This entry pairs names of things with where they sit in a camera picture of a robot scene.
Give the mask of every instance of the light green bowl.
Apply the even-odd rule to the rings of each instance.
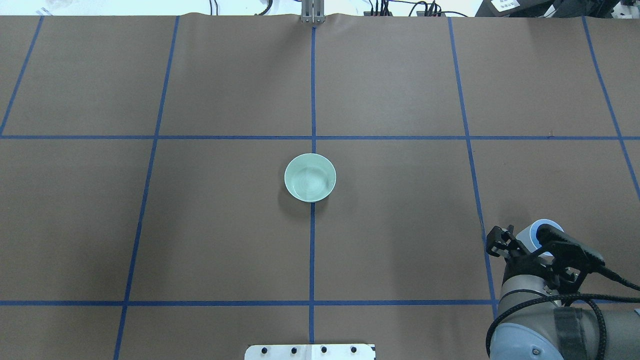
[[[320,201],[329,196],[335,186],[335,168],[322,155],[302,154],[287,165],[284,184],[298,200]]]

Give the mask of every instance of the bowl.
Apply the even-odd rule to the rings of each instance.
[[[298,200],[320,201],[329,196],[335,186],[335,168],[322,155],[302,154],[287,165],[284,184]]]

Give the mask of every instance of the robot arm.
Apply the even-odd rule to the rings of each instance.
[[[494,227],[487,236],[487,253],[506,260],[500,315],[487,334],[492,360],[640,359],[640,314],[601,311],[592,300],[640,299],[578,292],[592,272],[640,288],[607,269],[597,251],[551,225],[538,229],[541,247],[533,252],[512,232],[511,226]],[[540,256],[546,252],[553,258]],[[585,300],[593,311],[569,307],[576,300]]]

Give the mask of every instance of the white bracket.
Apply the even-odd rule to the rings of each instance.
[[[300,21],[305,24],[320,25],[324,22],[324,0],[302,0]]]
[[[253,345],[244,360],[376,360],[368,344]]]

